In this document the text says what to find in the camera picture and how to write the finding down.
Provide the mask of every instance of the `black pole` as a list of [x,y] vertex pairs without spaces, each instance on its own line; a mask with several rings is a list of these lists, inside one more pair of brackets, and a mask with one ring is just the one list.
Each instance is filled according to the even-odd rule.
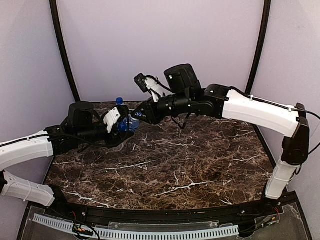
[[269,20],[269,13],[270,13],[270,7],[271,7],[271,0],[264,0],[264,6],[263,6],[263,13],[262,13],[262,20],[261,20],[261,26],[260,26],[260,33],[258,38],[258,43],[256,45],[254,59],[252,63],[252,68],[250,72],[250,76],[248,79],[248,83],[245,88],[245,93],[250,94],[252,87],[255,82],[259,61],[262,53],[262,49],[264,47],[266,32],[267,32],[267,26],[268,26],[268,20]]
[[57,0],[49,0],[49,2],[50,2],[50,8],[51,8],[51,14],[52,14],[52,20],[53,20],[56,40],[58,42],[58,46],[59,46],[64,70],[66,73],[66,77],[68,79],[74,100],[76,102],[80,102],[81,100],[80,100],[79,92],[78,92],[78,89],[76,86],[74,76],[71,71],[71,66],[69,63],[68,55],[67,55],[65,41],[64,41],[64,37],[62,35],[58,7],[57,7]]

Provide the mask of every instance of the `blue bottle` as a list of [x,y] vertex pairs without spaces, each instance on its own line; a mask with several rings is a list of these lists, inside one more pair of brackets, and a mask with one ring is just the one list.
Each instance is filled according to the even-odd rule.
[[[117,105],[123,105],[124,104],[124,100],[122,97],[118,97],[115,100]],[[128,119],[125,118],[122,122],[118,123],[118,130],[119,132],[126,132],[127,131],[127,125],[128,124]],[[131,114],[129,114],[129,131],[130,132],[135,132],[139,126],[140,126],[140,121],[138,119],[135,119],[131,116]]]

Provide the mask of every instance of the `marble tabletop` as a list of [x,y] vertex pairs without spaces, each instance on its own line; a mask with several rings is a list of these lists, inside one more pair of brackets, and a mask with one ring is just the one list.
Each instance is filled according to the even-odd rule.
[[[95,103],[100,113],[114,103]],[[127,103],[134,109],[137,103]],[[184,115],[177,118],[182,123]],[[131,210],[183,210],[259,200],[273,168],[253,127],[192,115],[141,123],[121,151],[83,146],[54,159],[45,184],[70,203]]]

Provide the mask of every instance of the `white perforated rail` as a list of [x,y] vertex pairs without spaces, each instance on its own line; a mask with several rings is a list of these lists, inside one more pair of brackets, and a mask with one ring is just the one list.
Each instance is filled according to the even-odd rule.
[[[34,214],[33,221],[64,233],[74,234],[72,232],[73,223],[68,220],[58,220],[48,216]],[[100,238],[104,240],[210,240],[239,235],[237,225],[216,229],[179,232],[137,232],[99,227],[96,227],[95,230],[100,235]]]

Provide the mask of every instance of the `brown marble surface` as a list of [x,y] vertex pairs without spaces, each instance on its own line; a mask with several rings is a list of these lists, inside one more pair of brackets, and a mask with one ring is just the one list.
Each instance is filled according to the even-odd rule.
[[[133,109],[136,103],[128,103]],[[102,114],[114,103],[96,103]],[[182,123],[184,116],[178,118]],[[68,201],[134,210],[219,207],[260,199],[273,168],[251,125],[192,115],[141,123],[122,151],[91,146],[57,156],[46,184]]]

